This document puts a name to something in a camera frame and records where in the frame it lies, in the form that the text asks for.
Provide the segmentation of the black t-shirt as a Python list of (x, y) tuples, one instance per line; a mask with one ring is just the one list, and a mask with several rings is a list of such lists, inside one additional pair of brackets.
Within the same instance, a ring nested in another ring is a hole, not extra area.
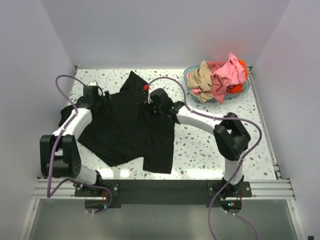
[(92, 118), (78, 142), (110, 167), (143, 158), (143, 170), (170, 174), (173, 167), (175, 124), (170, 119), (150, 115), (142, 121), (138, 103), (148, 94), (147, 84), (130, 72), (119, 92), (111, 95), (113, 110)]

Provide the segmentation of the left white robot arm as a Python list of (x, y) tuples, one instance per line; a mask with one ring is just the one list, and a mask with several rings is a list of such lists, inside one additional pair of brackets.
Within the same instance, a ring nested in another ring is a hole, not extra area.
[(58, 130), (39, 140), (41, 173), (51, 179), (65, 178), (84, 183), (88, 193), (99, 196), (104, 184), (98, 180), (97, 171), (82, 165), (77, 141), (94, 119), (111, 112), (111, 95), (97, 85), (85, 85), (83, 95), (72, 107), (70, 116)]

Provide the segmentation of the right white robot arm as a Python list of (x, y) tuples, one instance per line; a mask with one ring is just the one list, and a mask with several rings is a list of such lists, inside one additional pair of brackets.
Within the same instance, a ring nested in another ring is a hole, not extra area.
[(143, 86), (142, 92), (147, 94), (147, 99), (138, 103), (137, 107), (143, 120), (157, 116), (175, 124), (195, 127), (214, 136), (217, 149), (225, 159), (221, 193), (235, 196), (241, 190), (244, 180), (241, 159), (251, 140), (238, 116), (232, 112), (226, 116), (196, 113), (183, 101), (173, 102), (162, 88), (149, 92), (147, 84)]

